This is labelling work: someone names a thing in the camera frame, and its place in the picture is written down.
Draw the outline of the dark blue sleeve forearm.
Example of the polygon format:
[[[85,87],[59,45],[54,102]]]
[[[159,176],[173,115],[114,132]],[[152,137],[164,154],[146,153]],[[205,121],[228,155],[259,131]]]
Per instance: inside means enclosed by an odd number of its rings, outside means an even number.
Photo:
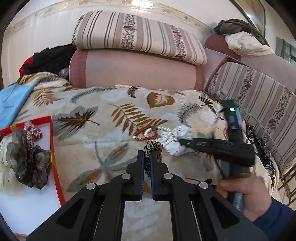
[[[272,198],[267,212],[253,223],[269,240],[284,240],[295,231],[295,211]]]

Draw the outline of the person's right hand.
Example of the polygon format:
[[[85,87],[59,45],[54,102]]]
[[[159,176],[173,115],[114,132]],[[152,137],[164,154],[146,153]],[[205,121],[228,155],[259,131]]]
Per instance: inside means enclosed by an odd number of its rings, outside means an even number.
[[[265,183],[255,174],[224,179],[216,187],[224,198],[231,192],[243,194],[243,214],[252,222],[263,216],[271,206],[272,198]]]

